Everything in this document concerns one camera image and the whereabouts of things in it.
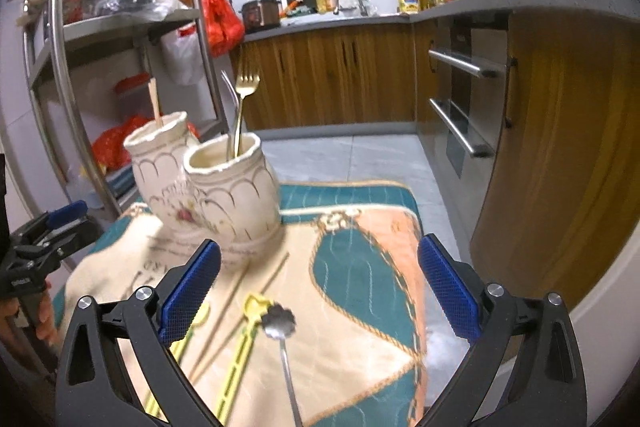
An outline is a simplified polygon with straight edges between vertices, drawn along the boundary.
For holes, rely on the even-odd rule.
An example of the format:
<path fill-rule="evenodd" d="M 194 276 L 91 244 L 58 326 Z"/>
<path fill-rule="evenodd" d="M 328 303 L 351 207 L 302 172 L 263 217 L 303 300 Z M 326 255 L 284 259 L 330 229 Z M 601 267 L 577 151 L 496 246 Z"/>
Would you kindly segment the left hand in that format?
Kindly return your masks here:
<path fill-rule="evenodd" d="M 44 292 L 38 306 L 38 320 L 36 327 L 36 336 L 39 340 L 43 340 L 47 345 L 52 346 L 56 338 L 56 328 L 54 326 L 53 306 L 49 295 L 51 284 L 46 284 Z M 11 332 L 9 318 L 14 317 L 18 311 L 18 301 L 15 298 L 2 299 L 0 307 L 0 323 L 1 323 L 1 342 L 6 347 L 17 349 L 17 340 Z"/>

